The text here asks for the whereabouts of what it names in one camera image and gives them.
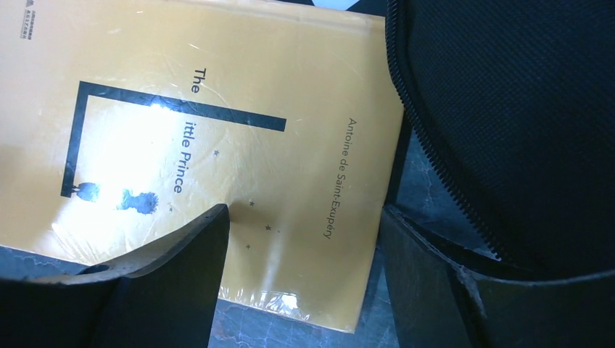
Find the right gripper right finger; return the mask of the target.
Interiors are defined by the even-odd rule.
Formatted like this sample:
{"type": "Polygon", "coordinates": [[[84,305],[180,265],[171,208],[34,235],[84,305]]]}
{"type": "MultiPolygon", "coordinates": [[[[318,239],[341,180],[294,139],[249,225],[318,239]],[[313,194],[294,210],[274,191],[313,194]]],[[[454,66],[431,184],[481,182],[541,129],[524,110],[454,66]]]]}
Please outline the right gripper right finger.
{"type": "Polygon", "coordinates": [[[422,228],[380,223],[401,347],[612,347],[614,272],[545,280],[422,228]]]}

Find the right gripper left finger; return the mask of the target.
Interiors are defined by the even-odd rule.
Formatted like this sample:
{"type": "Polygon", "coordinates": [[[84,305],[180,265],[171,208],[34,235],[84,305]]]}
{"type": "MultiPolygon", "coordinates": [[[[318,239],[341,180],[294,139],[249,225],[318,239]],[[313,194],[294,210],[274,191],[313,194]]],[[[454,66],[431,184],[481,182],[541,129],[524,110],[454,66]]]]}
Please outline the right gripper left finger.
{"type": "Polygon", "coordinates": [[[228,249],[217,204],[75,275],[1,280],[3,347],[206,347],[228,249]]]}

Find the yellow notebook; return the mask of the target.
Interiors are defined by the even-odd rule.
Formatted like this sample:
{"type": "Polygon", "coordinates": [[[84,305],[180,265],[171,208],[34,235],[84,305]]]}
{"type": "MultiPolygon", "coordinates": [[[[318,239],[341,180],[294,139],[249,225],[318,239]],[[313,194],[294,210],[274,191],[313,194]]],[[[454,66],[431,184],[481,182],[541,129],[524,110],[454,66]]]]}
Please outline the yellow notebook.
{"type": "Polygon", "coordinates": [[[1,245],[94,265],[226,204],[218,296],[352,333],[402,116],[381,16],[3,1],[1,245]]]}

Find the black backpack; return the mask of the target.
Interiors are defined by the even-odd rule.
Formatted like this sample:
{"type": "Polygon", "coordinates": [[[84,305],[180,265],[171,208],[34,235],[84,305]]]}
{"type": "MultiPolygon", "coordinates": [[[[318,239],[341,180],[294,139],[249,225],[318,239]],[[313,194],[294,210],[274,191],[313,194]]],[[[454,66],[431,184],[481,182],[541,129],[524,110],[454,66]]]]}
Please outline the black backpack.
{"type": "Polygon", "coordinates": [[[317,1],[383,17],[434,171],[502,260],[614,269],[612,1],[317,1]]]}

